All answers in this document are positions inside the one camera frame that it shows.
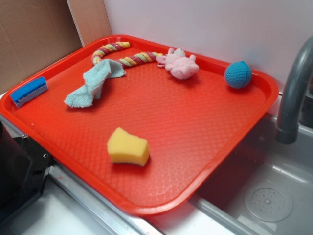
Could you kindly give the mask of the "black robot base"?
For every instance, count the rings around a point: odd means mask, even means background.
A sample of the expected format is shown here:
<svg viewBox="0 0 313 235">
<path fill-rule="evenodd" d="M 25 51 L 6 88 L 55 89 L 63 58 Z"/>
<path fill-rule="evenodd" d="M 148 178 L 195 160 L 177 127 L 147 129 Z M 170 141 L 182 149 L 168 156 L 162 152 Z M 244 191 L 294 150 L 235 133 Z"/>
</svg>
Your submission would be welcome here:
<svg viewBox="0 0 313 235">
<path fill-rule="evenodd" d="M 43 194 L 51 154 L 30 136 L 12 137 L 0 125 L 0 224 Z"/>
</svg>

